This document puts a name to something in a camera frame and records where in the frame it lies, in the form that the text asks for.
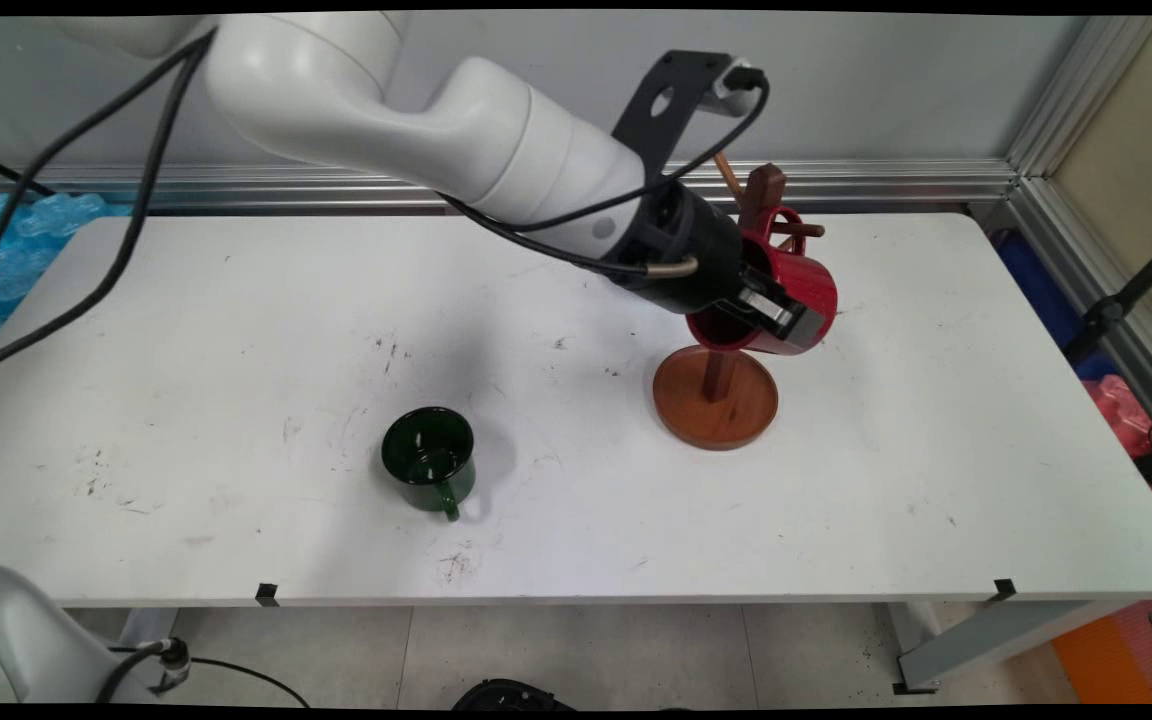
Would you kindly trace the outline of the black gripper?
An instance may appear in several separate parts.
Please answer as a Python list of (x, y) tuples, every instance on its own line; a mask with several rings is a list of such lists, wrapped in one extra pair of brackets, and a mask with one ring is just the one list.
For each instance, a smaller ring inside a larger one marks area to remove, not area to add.
[(776, 278), (742, 272), (737, 225), (684, 185), (668, 184), (643, 197), (626, 236), (605, 255), (608, 263), (634, 266), (689, 259), (696, 268), (685, 276), (613, 274), (611, 281), (675, 314), (736, 300), (737, 319), (749, 329), (737, 342), (741, 350), (791, 356), (823, 341), (827, 316), (795, 300)]

